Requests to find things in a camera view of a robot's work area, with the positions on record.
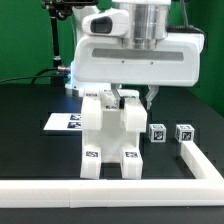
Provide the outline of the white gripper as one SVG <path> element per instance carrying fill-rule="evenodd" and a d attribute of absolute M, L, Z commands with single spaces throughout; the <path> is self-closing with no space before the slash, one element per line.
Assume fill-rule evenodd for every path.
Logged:
<path fill-rule="evenodd" d="M 121 85 L 149 85 L 147 109 L 158 86 L 192 86 L 198 81 L 204 36 L 166 31 L 165 7 L 111 8 L 81 20 L 72 75 L 83 83 L 111 84 L 117 109 Z"/>

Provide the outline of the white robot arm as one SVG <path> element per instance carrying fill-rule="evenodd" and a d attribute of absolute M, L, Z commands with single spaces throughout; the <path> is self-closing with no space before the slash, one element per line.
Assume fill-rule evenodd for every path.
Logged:
<path fill-rule="evenodd" d="M 108 10 L 75 8 L 70 87 L 194 85 L 205 38 L 190 27 L 170 32 L 170 5 L 171 0 L 112 0 Z"/>

